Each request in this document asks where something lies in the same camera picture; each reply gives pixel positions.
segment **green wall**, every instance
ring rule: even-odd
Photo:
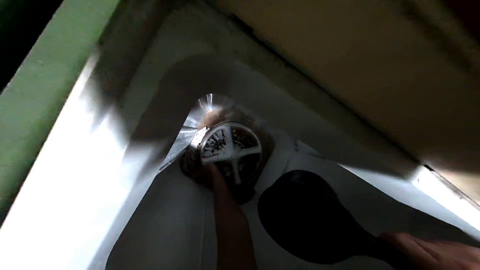
[[[65,0],[1,94],[0,222],[119,1]]]

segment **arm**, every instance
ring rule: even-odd
[[[247,217],[235,202],[217,166],[207,166],[212,177],[217,237],[217,270],[256,270]]]

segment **metal drain ring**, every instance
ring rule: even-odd
[[[237,139],[237,141],[235,141],[236,138],[233,134],[235,129],[246,131],[254,138],[256,145],[244,148],[239,146],[239,140]],[[216,152],[215,150],[205,150],[205,148],[210,148],[212,145],[215,145],[217,148]],[[241,184],[242,182],[239,173],[239,159],[251,154],[262,154],[262,145],[260,144],[260,140],[249,127],[238,122],[226,122],[213,127],[207,132],[207,134],[205,134],[205,137],[200,144],[200,161],[202,165],[218,161],[229,162],[232,165],[235,184]]]

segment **sink drain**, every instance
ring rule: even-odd
[[[260,170],[262,145],[246,125],[226,122],[209,130],[200,143],[203,165],[215,163],[226,181],[246,184]]]

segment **hand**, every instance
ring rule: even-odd
[[[199,171],[192,174],[195,183],[204,185],[208,189],[213,189],[213,177],[214,175],[221,175],[218,167],[213,164],[204,165]]]
[[[456,242],[424,241],[408,233],[380,236],[407,255],[419,270],[480,269],[480,249]]]

